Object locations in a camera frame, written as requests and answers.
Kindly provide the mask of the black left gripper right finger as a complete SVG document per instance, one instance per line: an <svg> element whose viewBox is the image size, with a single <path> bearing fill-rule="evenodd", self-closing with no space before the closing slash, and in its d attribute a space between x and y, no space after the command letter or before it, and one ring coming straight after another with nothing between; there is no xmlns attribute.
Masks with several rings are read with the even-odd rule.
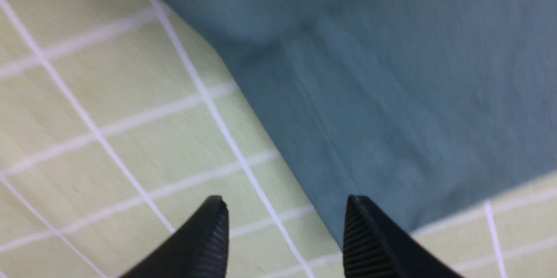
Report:
<svg viewBox="0 0 557 278"><path fill-rule="evenodd" d="M347 200L343 234L346 278L460 278L364 195Z"/></svg>

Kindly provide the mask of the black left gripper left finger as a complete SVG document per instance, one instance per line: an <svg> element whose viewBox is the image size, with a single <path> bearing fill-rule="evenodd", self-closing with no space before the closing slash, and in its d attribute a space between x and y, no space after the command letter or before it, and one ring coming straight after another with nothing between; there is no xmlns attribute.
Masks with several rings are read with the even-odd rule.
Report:
<svg viewBox="0 0 557 278"><path fill-rule="evenodd" d="M229 211L220 195L203 201L189 219L122 278L225 278Z"/></svg>

